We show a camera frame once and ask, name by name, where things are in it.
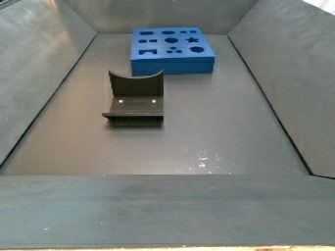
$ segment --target star-shaped hole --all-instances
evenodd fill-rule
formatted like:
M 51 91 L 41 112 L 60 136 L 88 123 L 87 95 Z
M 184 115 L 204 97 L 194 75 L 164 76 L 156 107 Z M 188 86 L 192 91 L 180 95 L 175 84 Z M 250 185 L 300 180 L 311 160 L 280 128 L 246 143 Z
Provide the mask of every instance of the star-shaped hole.
M 198 43 L 199 42 L 199 38 L 195 38 L 195 37 L 190 37 L 186 40 L 188 41 L 188 43 Z

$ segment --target circular hole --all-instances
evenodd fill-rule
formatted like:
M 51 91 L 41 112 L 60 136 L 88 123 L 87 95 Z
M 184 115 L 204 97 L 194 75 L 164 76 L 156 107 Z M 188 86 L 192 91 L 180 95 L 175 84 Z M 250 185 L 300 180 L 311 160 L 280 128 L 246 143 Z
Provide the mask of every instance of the circular hole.
M 171 35 L 171 34 L 175 34 L 175 32 L 172 30 L 165 30 L 165 31 L 163 31 L 163 34 Z
M 173 38 L 173 37 L 168 37 L 168 38 L 165 39 L 165 42 L 167 42 L 167 43 L 176 43 L 176 42 L 178 42 L 178 39 Z
M 191 47 L 190 50 L 191 50 L 192 52 L 200 53 L 200 52 L 204 51 L 204 48 L 203 48 L 203 47 L 195 46 L 195 47 Z

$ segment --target bin floor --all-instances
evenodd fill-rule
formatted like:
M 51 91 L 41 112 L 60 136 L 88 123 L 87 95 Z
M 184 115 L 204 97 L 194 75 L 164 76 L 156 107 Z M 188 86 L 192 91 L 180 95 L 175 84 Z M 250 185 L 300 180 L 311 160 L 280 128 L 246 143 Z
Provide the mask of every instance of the bin floor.
M 107 71 L 131 75 L 129 35 L 99 35 L 1 168 L 1 175 L 263 175 L 307 171 L 224 35 L 207 75 L 165 75 L 161 127 L 111 127 Z

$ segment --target blue foam block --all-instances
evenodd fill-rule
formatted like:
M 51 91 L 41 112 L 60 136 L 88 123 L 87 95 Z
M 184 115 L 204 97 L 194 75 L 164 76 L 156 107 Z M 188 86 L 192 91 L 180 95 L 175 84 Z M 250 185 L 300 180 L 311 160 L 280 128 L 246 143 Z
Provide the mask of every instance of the blue foam block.
M 198 27 L 136 28 L 132 30 L 132 75 L 207 74 L 215 53 Z

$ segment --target black curved bracket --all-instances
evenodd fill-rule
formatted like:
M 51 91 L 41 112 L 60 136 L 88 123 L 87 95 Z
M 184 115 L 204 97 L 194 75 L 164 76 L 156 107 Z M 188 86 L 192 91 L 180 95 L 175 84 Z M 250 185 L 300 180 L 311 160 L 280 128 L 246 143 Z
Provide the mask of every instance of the black curved bracket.
M 101 115 L 113 123 L 141 123 L 164 119 L 164 71 L 155 75 L 125 77 L 108 72 L 112 101 Z

